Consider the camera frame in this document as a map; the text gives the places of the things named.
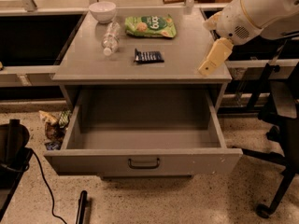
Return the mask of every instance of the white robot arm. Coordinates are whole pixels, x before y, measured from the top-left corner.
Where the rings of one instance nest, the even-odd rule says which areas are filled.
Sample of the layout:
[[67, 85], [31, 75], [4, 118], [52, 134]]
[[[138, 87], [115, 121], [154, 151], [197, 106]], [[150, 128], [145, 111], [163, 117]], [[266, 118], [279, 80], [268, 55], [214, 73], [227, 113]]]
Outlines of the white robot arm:
[[221, 38], [214, 42], [199, 72], [205, 76], [211, 74], [230, 56], [234, 46], [249, 42], [276, 21], [288, 18], [296, 21], [298, 14], [299, 0], [233, 0], [204, 23]]

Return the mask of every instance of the black chair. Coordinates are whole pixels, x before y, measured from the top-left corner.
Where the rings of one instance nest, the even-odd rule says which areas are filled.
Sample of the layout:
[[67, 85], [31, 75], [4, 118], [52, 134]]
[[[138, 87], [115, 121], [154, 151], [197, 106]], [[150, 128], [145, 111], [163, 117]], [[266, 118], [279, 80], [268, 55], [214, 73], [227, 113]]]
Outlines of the black chair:
[[270, 206], [259, 204], [256, 208], [257, 215], [263, 218], [269, 218], [277, 210], [294, 176], [299, 173], [299, 109], [296, 104], [296, 99], [299, 99], [299, 63], [287, 80], [269, 81], [269, 86], [270, 96], [258, 119], [274, 125], [266, 136], [280, 144], [284, 155], [243, 149], [245, 155], [286, 167]]

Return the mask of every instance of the open drawer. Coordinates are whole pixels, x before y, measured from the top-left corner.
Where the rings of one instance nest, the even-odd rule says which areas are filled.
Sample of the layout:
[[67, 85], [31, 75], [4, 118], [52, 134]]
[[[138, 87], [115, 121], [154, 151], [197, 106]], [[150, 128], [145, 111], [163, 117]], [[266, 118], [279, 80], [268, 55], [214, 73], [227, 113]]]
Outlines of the open drawer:
[[229, 173], [242, 152], [226, 148], [205, 85], [83, 86], [62, 149], [46, 159], [59, 175]]

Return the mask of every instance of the chair leg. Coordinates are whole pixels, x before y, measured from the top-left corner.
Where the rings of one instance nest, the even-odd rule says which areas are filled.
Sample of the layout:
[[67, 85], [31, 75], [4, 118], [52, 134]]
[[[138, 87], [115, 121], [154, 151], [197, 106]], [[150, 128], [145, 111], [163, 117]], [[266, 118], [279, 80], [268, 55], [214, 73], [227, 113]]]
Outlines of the chair leg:
[[257, 206], [256, 214], [259, 217], [269, 218], [270, 215], [273, 214], [277, 210], [277, 208], [278, 208], [284, 194], [286, 193], [289, 185], [291, 184], [295, 174], [296, 174], [296, 172], [293, 172], [290, 170], [288, 170], [288, 171], [285, 170], [282, 182], [278, 188], [277, 194], [275, 195], [273, 201], [271, 202], [270, 207], [268, 207], [264, 204], [259, 204]]
[[271, 161], [273, 163], [286, 166], [287, 162], [285, 161], [284, 157], [278, 153], [262, 153], [254, 150], [244, 149], [242, 148], [243, 154], [247, 156], [251, 156], [253, 158], [257, 158], [263, 161]]

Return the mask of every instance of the black package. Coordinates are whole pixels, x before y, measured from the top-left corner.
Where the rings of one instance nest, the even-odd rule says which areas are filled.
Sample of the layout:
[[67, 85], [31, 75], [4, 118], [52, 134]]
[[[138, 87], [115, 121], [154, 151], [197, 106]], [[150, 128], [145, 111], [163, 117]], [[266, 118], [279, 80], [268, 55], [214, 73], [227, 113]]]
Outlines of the black package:
[[146, 51], [141, 52], [135, 49], [135, 59], [134, 62], [138, 64], [142, 63], [163, 63], [164, 59], [160, 51]]

